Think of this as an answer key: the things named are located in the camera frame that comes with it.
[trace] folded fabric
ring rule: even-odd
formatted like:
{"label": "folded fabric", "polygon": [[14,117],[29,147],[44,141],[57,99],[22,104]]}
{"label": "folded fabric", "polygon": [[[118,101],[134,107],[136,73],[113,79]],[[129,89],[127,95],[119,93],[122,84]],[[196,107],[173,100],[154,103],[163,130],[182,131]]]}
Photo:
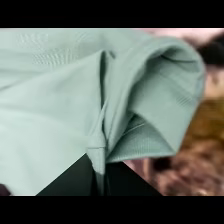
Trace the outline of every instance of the folded fabric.
{"label": "folded fabric", "polygon": [[0,183],[36,195],[85,153],[101,177],[106,163],[173,155],[203,86],[201,58],[175,38],[2,29]]}

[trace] mint green cloth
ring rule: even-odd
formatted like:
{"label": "mint green cloth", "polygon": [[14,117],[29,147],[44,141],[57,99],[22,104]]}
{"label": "mint green cloth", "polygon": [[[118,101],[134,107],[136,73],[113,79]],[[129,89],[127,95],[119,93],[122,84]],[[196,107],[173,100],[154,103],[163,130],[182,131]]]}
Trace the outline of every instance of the mint green cloth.
{"label": "mint green cloth", "polygon": [[174,155],[203,86],[200,57],[175,38],[2,29],[0,183],[36,195],[85,153],[101,175],[107,162]]}

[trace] blurred background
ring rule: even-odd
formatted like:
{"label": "blurred background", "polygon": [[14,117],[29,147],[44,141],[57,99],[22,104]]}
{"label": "blurred background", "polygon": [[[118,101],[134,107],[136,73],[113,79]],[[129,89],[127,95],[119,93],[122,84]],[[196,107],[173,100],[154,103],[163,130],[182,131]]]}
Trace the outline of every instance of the blurred background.
{"label": "blurred background", "polygon": [[[193,29],[205,31],[207,28]],[[189,41],[206,65],[206,85],[204,100],[188,128],[179,153],[172,158],[126,161],[130,168],[165,196],[224,196],[224,35],[206,40],[204,37],[199,37],[199,42]]]}

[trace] light green fabric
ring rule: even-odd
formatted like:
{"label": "light green fabric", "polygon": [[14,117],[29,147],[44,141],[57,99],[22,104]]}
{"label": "light green fabric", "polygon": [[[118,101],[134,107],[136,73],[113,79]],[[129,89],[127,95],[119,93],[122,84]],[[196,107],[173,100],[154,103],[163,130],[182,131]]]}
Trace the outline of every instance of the light green fabric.
{"label": "light green fabric", "polygon": [[2,29],[0,183],[36,195],[85,153],[102,175],[106,162],[173,155],[203,86],[200,57],[175,38]]}

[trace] garment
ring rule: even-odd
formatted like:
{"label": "garment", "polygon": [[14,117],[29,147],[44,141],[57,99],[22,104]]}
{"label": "garment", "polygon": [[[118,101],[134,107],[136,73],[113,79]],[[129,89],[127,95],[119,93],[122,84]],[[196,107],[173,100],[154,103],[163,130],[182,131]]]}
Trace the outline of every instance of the garment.
{"label": "garment", "polygon": [[0,183],[36,195],[85,153],[102,176],[106,163],[173,155],[203,86],[201,58],[175,38],[2,29]]}

